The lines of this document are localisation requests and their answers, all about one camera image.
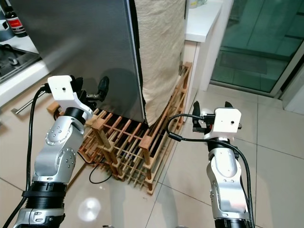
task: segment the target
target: drawer handle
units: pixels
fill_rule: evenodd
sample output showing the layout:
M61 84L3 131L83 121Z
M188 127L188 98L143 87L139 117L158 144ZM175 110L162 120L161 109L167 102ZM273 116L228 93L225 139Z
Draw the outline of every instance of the drawer handle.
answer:
M45 94L46 92L45 91L42 91L39 95L38 95L38 98L40 98L43 94ZM13 108L11 110L12 113L18 115L20 112L22 112L26 107L28 107L29 105L31 105L33 103L33 99L31 99L29 102L27 102L25 105L23 105L20 109L16 109L16 108Z

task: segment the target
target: stainless steel refrigerator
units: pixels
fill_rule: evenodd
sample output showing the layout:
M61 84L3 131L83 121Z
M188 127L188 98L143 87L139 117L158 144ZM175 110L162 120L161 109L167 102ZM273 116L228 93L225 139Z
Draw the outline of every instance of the stainless steel refrigerator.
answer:
M97 107L143 122L142 74L134 0L10 0L53 75L84 78L109 92Z

